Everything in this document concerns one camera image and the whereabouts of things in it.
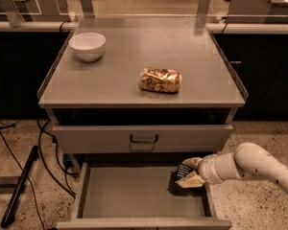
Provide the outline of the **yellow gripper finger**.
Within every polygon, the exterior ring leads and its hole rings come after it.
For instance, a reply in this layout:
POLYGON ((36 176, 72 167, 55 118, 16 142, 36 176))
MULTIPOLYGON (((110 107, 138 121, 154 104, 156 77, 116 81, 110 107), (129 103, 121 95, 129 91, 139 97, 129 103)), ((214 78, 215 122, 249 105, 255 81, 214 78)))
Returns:
POLYGON ((199 188, 203 186, 205 180, 202 179, 195 171, 193 171, 186 176, 179 178, 176 183, 183 189, 199 188))
POLYGON ((202 162, 201 157, 193 157, 193 158, 188 158, 188 159, 183 160, 182 164, 189 168, 198 169, 201 162, 202 162))

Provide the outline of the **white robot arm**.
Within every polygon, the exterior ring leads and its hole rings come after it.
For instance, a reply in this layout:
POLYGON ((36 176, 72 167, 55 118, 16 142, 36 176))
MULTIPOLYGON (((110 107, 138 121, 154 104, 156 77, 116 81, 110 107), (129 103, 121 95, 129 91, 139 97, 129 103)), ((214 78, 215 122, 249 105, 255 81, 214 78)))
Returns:
POLYGON ((254 143, 243 143, 234 152, 183 160, 175 183, 187 189, 227 180, 268 180, 288 195, 288 167, 254 143))

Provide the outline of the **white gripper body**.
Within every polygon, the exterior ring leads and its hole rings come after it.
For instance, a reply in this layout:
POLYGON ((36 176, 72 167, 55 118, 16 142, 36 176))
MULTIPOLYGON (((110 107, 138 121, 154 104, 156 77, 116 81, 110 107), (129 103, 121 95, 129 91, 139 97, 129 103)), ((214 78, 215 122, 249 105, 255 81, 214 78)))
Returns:
POLYGON ((216 158, 216 154, 205 156, 198 168, 201 178, 209 184, 220 184, 223 182, 216 170, 216 158))

